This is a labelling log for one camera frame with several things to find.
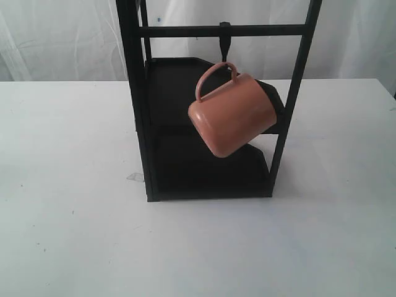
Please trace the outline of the clear tape piece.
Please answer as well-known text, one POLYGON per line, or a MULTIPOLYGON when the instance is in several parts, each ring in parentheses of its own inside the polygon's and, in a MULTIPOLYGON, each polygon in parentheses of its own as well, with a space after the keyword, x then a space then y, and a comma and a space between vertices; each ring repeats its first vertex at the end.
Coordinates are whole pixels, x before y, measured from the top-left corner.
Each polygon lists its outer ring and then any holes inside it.
POLYGON ((139 183, 144 183, 145 182, 145 178, 144 178, 144 175, 142 173, 132 173, 126 179, 130 180, 130 181, 136 181, 136 182, 139 182, 139 183))

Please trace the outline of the white backdrop curtain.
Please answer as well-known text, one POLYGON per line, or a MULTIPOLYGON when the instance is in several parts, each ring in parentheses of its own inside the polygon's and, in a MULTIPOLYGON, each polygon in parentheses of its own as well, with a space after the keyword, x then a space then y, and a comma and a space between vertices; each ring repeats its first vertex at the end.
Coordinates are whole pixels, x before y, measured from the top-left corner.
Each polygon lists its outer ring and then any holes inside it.
MULTIPOLYGON (((307 1, 147 1, 151 26, 300 24, 307 1)), ((291 77, 299 37, 234 38, 228 58, 260 79, 291 77)), ((2 1, 1 80, 125 80, 114 1, 2 1)), ((324 1, 304 77, 395 88, 395 2, 324 1)))

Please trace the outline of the black two-tier shelf rack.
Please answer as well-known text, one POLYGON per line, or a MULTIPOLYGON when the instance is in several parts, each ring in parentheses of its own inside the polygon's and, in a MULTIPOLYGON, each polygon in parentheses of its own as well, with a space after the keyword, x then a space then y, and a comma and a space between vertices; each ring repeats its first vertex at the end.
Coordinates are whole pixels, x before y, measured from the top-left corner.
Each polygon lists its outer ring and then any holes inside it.
POLYGON ((219 25, 151 27, 145 1, 116 2, 148 201, 272 196, 321 5, 309 3, 303 24, 231 25, 231 39, 301 37, 286 101, 272 85, 260 84, 278 118, 264 131, 277 136, 272 162, 267 164, 262 151, 249 144, 227 158, 217 158, 194 129, 187 108, 210 62, 152 56, 152 38, 219 39, 219 25))

